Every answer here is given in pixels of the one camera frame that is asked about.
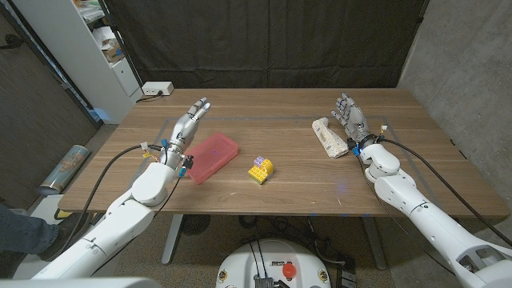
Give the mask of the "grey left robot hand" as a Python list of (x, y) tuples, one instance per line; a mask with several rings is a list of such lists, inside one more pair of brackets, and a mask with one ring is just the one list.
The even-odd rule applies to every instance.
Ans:
[(207, 97), (199, 99), (192, 107), (176, 121), (168, 140), (168, 147), (160, 154), (160, 163), (176, 170), (184, 152), (194, 139), (199, 126), (199, 120), (208, 112), (210, 103)]

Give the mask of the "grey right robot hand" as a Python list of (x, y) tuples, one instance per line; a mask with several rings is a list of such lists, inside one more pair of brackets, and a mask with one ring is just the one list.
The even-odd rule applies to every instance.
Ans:
[(336, 110), (331, 114), (341, 123), (344, 130), (361, 152), (374, 143), (375, 134), (370, 132), (368, 122), (361, 108), (345, 92), (336, 101)]

